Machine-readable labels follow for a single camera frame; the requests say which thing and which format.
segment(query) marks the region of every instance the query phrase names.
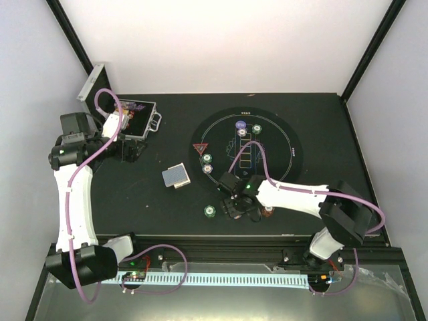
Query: black frame edge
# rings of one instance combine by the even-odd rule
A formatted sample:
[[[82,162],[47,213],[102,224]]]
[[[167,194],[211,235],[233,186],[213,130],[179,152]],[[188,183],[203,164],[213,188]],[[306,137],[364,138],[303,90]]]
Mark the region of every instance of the black frame edge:
[[[94,69],[92,62],[90,61],[88,54],[79,40],[77,33],[74,31],[70,20],[67,17],[66,12],[59,0],[46,0],[47,4],[50,6],[52,13],[55,15],[58,23],[61,26],[62,31],[66,35],[70,45],[72,45],[74,52],[80,60],[83,68],[85,69],[88,76],[90,75],[92,69]]]
[[[366,179],[366,181],[368,183],[368,189],[370,190],[370,195],[371,195],[371,197],[373,199],[373,203],[376,206],[379,206],[379,203],[378,203],[376,195],[375,195],[375,190],[373,189],[373,184],[372,184],[372,181],[370,179],[370,175],[368,173],[366,162],[364,161],[364,156],[362,155],[360,143],[358,142],[358,138],[357,138],[357,135],[356,135],[355,127],[354,127],[354,124],[352,123],[352,118],[350,116],[349,108],[348,108],[348,105],[346,104],[346,102],[344,100],[342,100],[342,106],[343,106],[343,110],[344,110],[344,112],[346,114],[346,119],[348,120],[349,128],[351,129],[352,137],[353,137],[353,139],[355,141],[355,146],[356,146],[358,155],[360,157],[360,162],[362,164],[362,168],[364,170],[365,179]],[[388,232],[387,232],[387,229],[385,228],[385,226],[382,227],[382,229],[381,229],[381,235],[383,236],[383,238],[385,240],[385,245],[386,246],[390,246],[391,240],[389,239]]]
[[[406,0],[393,0],[389,5],[385,16],[383,17],[381,24],[378,26],[376,32],[373,35],[370,43],[368,44],[366,51],[361,57],[360,62],[358,63],[349,83],[346,85],[345,90],[341,98],[347,102],[354,92],[355,88],[358,86],[362,75],[365,73],[368,65],[375,56],[378,48],[380,47],[383,39],[387,35],[389,29],[393,25],[395,18],[397,18],[401,8],[405,4]]]
[[[55,244],[52,243],[48,255],[55,253]],[[40,272],[39,281],[37,281],[37,285],[34,289],[34,294],[31,299],[31,303],[29,304],[29,308],[27,311],[27,316],[25,317],[25,321],[32,321],[35,318],[35,314],[37,313],[37,309],[39,308],[39,303],[41,300],[41,295],[43,294],[43,289],[45,288],[45,284],[47,281],[47,275],[49,272],[47,272],[47,269],[45,265],[43,264],[43,267]]]

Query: white backdrop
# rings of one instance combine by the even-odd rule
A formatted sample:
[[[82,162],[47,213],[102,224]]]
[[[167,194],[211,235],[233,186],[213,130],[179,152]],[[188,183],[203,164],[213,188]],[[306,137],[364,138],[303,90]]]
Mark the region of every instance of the white backdrop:
[[[61,3],[121,94],[341,94],[391,0]]]

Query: green poker chip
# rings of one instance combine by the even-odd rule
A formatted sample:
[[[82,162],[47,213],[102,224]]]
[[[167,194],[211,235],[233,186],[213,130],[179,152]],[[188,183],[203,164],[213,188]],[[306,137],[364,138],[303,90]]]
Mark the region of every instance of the green poker chip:
[[[213,157],[211,156],[211,154],[204,154],[202,155],[202,161],[204,164],[209,164],[213,161]]]
[[[212,218],[215,216],[215,208],[214,206],[208,205],[204,210],[204,214],[206,217]]]
[[[260,125],[253,125],[253,133],[254,134],[260,134],[261,133],[261,126]]]

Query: red triangle symbol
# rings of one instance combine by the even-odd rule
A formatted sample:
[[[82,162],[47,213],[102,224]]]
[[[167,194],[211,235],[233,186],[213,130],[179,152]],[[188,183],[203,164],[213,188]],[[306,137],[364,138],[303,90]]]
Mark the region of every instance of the red triangle symbol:
[[[201,144],[193,144],[193,147],[195,147],[196,151],[199,153],[199,155],[202,156],[202,153],[205,149],[208,147],[208,143],[202,142]]]

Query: black circular mat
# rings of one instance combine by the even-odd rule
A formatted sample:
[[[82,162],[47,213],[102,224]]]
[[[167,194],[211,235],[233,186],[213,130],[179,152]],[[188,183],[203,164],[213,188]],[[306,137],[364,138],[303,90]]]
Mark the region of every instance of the black circular mat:
[[[261,126],[259,134],[253,133],[254,125]],[[246,129],[244,137],[238,136],[239,128]],[[193,133],[189,159],[197,180],[204,187],[216,191],[215,185],[220,176],[229,170],[235,155],[250,140],[256,140],[263,146],[271,178],[289,183],[298,178],[303,163],[303,150],[290,125],[275,114],[259,108],[234,107],[211,115]],[[213,157],[213,171],[210,174],[202,171],[204,154]],[[232,173],[240,178],[250,178],[254,174],[264,175],[262,155],[256,145],[245,149]]]

